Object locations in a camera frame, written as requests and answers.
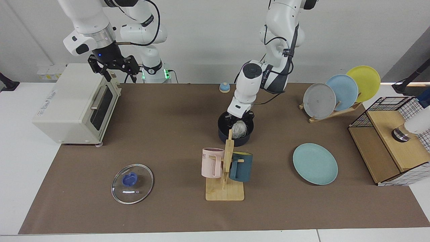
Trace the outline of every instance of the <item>yellow plate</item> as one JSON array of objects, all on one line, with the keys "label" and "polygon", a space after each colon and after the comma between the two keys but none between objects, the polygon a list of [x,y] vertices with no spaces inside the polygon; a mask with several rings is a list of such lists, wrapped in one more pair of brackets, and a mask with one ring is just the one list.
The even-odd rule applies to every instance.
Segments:
[{"label": "yellow plate", "polygon": [[358,92],[356,102],[364,102],[371,99],[379,90],[381,78],[378,72],[370,66],[360,65],[352,68],[347,72],[347,75],[352,77],[357,83]]}]

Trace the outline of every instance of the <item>black pot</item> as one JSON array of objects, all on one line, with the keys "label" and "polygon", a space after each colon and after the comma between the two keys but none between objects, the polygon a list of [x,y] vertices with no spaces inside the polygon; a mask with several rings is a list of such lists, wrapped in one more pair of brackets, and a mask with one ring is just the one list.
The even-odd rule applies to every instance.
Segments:
[{"label": "black pot", "polygon": [[225,143],[225,141],[228,139],[228,131],[231,129],[234,123],[236,123],[238,120],[242,120],[247,127],[246,135],[239,139],[233,139],[234,140],[234,147],[242,146],[248,142],[252,131],[254,130],[254,121],[252,120],[254,118],[253,112],[248,112],[244,114],[243,118],[236,118],[232,116],[231,118],[226,118],[226,116],[230,115],[228,112],[224,112],[219,116],[218,118],[218,136],[221,139],[222,142]]}]

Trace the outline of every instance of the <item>mug handle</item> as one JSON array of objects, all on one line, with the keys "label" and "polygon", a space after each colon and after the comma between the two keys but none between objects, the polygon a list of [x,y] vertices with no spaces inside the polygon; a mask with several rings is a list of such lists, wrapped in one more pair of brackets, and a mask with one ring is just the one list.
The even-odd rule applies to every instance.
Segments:
[{"label": "mug handle", "polygon": [[234,178],[237,179],[237,163],[238,161],[231,162],[230,173],[234,175]]},{"label": "mug handle", "polygon": [[216,155],[216,160],[215,160],[215,169],[212,171],[212,175],[216,176],[217,174],[219,174],[221,172],[221,156],[220,155]]}]

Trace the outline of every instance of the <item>oven window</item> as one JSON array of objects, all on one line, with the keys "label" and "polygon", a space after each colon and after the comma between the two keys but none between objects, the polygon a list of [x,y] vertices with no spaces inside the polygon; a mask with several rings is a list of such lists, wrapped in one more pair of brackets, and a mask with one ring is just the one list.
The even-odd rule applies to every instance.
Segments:
[{"label": "oven window", "polygon": [[103,101],[98,110],[94,110],[91,116],[91,123],[94,125],[95,129],[100,130],[101,124],[103,123],[104,118],[106,117],[106,113],[108,112],[109,105],[113,99],[113,95],[109,87],[104,94]]}]

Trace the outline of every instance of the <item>green led light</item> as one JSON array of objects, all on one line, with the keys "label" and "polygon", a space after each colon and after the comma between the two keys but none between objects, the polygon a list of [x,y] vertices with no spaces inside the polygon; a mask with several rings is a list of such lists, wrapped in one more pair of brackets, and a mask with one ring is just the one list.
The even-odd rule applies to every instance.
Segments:
[{"label": "green led light", "polygon": [[164,69],[164,77],[166,78],[166,80],[170,79],[170,74],[166,69]]}]

